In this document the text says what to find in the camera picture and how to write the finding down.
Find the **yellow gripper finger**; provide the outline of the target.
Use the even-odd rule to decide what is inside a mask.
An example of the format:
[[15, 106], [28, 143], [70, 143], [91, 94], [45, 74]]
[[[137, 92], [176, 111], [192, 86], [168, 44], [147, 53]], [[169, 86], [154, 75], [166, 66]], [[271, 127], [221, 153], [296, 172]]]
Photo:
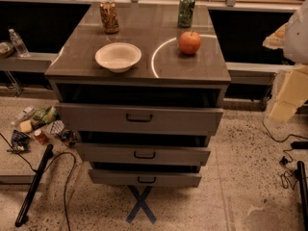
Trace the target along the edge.
[[286, 24], [280, 26], [274, 33], [265, 38], [263, 46], [272, 50], [282, 49], [285, 44], [285, 29]]
[[288, 122], [296, 110], [308, 100], [308, 65], [296, 64], [285, 76], [275, 97], [269, 118], [275, 122]]

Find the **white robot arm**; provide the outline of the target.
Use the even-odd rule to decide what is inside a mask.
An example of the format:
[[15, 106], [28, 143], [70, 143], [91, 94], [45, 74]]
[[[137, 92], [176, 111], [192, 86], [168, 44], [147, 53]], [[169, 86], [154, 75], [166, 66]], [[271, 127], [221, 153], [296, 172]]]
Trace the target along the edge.
[[274, 33], [266, 37], [268, 49], [282, 49], [283, 56], [295, 65], [274, 78], [271, 100], [266, 109], [266, 123], [288, 122], [308, 100], [308, 10], [299, 9]]

